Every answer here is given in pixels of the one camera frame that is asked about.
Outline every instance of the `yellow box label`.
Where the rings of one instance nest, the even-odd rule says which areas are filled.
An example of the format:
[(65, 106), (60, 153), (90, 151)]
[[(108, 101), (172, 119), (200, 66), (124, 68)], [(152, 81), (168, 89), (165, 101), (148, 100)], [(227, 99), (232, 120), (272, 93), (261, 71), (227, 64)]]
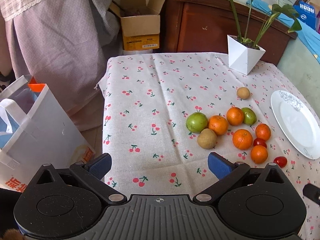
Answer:
[(124, 50), (159, 49), (159, 34), (142, 36), (123, 36)]

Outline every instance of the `white plate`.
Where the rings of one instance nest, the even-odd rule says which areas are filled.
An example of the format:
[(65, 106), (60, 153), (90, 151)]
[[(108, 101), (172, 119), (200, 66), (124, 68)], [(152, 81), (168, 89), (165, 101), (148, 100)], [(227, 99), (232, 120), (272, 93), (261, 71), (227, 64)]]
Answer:
[(320, 158), (320, 127), (305, 104), (289, 92), (278, 90), (271, 96), (271, 107), (292, 145), (309, 159)]

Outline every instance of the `potted plant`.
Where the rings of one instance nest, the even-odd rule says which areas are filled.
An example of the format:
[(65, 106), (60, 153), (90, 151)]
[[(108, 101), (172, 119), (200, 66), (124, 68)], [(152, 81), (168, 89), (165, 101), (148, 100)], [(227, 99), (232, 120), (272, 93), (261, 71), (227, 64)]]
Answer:
[(249, 16), (247, 21), (246, 30), (244, 36), (242, 36), (240, 30), (240, 24), (238, 20), (238, 15), (236, 12), (235, 3), (233, 0), (229, 0), (232, 8), (232, 12), (236, 21), (236, 28), (238, 32), (238, 36), (230, 36), (228, 35), (228, 54), (229, 54), (229, 67), (235, 69), (245, 75), (249, 74), (252, 68), (257, 64), (257, 62), (261, 59), (263, 54), (266, 52), (263, 48), (261, 48), (258, 43), (266, 33), (268, 28), (271, 26), (273, 21), (279, 17), (281, 13), (288, 16), (289, 18), (294, 20), (293, 25), (288, 29), (288, 33), (295, 32), (301, 30), (301, 25), (297, 20), (299, 14), (293, 8), (292, 5), (285, 4), (284, 6), (279, 6), (278, 4), (272, 5), (271, 11), (266, 15), (263, 20), (263, 24), (261, 29), (253, 41), (247, 38), (249, 20), (252, 9), (252, 1), (250, 3)]

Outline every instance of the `white flower pot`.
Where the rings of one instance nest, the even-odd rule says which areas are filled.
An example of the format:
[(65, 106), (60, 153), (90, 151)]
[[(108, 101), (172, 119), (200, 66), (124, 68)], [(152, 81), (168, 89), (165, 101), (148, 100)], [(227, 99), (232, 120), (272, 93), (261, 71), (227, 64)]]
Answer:
[(234, 37), (228, 35), (229, 68), (248, 75), (266, 51), (247, 48)]

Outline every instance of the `brown fur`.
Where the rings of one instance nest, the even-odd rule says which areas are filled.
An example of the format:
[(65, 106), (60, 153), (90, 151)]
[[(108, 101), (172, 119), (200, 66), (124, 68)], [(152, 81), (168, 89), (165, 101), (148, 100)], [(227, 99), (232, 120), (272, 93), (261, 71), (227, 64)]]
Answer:
[(0, 240), (25, 240), (25, 238), (20, 231), (16, 229), (9, 229), (4, 233), (3, 239), (0, 238)]

